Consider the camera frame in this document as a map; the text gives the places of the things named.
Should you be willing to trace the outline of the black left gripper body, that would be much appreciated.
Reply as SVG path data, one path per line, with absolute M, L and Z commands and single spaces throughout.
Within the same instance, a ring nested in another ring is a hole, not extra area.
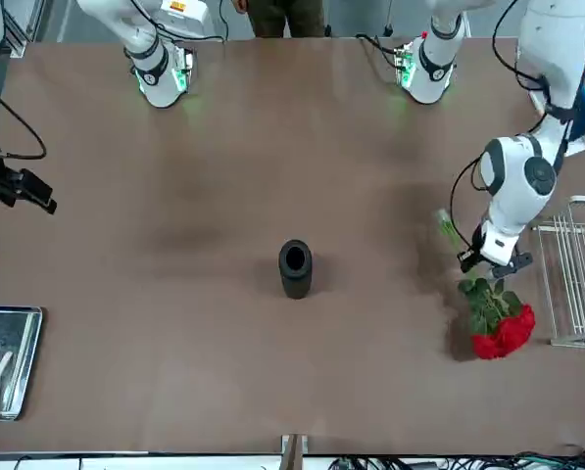
M 487 273 L 490 280 L 504 279 L 510 275 L 518 273 L 522 268 L 529 266 L 533 262 L 533 256 L 528 253 L 514 254 L 507 265 L 494 265 Z

